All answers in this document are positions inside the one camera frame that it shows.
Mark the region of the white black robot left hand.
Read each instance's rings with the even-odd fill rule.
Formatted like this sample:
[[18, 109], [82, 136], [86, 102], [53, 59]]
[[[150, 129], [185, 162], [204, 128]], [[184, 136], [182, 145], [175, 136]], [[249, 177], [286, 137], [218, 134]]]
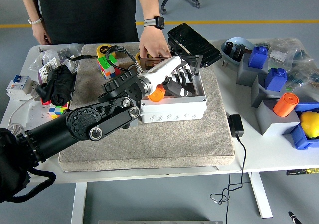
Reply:
[[170, 94], [179, 97], [190, 97], [192, 92], [187, 90], [187, 84], [194, 82], [194, 77], [199, 74], [201, 56], [173, 56], [160, 58], [146, 72], [138, 74], [145, 95], [149, 96], [156, 91], [158, 85]]

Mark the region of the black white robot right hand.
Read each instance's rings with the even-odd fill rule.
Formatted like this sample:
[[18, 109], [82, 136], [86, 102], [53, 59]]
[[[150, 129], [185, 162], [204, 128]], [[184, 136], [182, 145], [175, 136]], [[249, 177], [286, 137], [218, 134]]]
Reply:
[[294, 224], [301, 224], [300, 220], [291, 211], [288, 211], [288, 214]]

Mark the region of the person's left hand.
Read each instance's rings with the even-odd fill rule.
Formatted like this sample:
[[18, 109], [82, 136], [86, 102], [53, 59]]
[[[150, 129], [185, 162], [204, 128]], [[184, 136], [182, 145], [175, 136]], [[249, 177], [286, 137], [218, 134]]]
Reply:
[[163, 32], [153, 26], [144, 28], [140, 37], [139, 50], [141, 58], [146, 58], [147, 54], [150, 54], [152, 57], [171, 56]]

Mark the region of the person's right hand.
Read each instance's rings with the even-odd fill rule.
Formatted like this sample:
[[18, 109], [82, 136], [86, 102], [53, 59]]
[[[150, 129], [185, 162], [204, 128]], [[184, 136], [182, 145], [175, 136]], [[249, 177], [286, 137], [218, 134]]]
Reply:
[[33, 36], [38, 41], [40, 45], [51, 45], [51, 38], [47, 33], [45, 23], [37, 23], [32, 25]]

